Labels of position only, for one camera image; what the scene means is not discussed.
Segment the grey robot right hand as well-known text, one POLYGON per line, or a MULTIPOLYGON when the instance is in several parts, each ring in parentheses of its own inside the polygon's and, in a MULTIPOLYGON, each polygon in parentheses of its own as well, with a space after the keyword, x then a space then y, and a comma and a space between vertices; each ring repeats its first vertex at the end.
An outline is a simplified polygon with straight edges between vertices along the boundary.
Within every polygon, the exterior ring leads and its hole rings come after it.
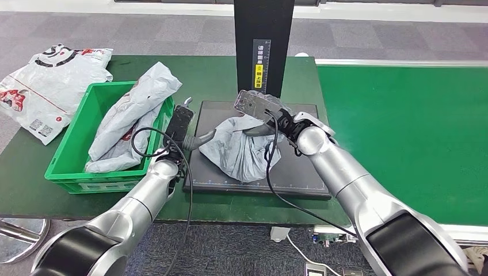
POLYGON ((234 109, 262 122, 261 125, 244 130, 251 137, 283 134, 295 145, 298 138, 298 124, 293 121, 296 114, 283 104, 280 99, 254 90, 241 90, 238 93, 234 109))

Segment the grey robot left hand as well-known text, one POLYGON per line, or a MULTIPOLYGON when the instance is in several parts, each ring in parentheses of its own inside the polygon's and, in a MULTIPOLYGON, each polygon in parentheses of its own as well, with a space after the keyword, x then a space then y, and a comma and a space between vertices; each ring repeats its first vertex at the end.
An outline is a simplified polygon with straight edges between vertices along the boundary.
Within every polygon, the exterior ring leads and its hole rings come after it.
POLYGON ((165 132, 174 143, 168 138, 164 138, 163 142, 165 146, 169 145, 170 147, 173 147, 174 145, 177 145, 182 151, 193 151, 215 137, 216 129, 201 136, 191 136, 187 134, 189 125, 195 115, 195 112, 189 108, 189 104, 192 100, 192 97, 189 97, 183 104, 175 107, 173 116, 165 132))

